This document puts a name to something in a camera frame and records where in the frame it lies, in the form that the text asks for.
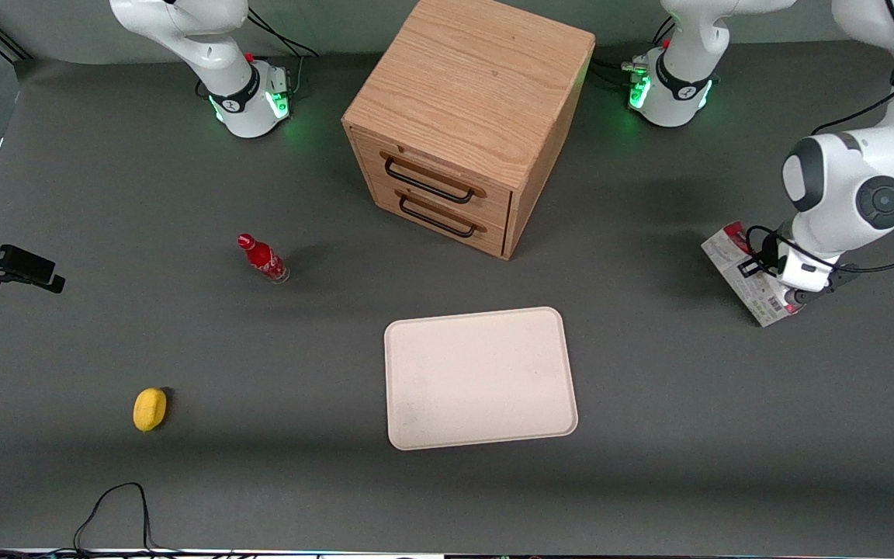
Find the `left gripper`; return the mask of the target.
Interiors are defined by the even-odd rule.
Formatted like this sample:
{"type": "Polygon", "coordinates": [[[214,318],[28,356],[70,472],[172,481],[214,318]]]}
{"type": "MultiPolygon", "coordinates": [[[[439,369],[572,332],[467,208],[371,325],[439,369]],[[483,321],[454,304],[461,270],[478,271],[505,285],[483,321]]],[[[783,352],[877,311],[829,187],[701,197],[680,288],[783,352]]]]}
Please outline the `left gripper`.
{"type": "MultiPolygon", "coordinates": [[[[777,240],[779,266],[776,269],[777,282],[789,289],[817,293],[826,289],[833,267],[838,262],[838,252],[820,251],[818,248],[806,248],[802,252],[794,245],[777,240]]],[[[764,275],[765,268],[759,258],[748,258],[738,265],[742,277],[764,275]]]]}

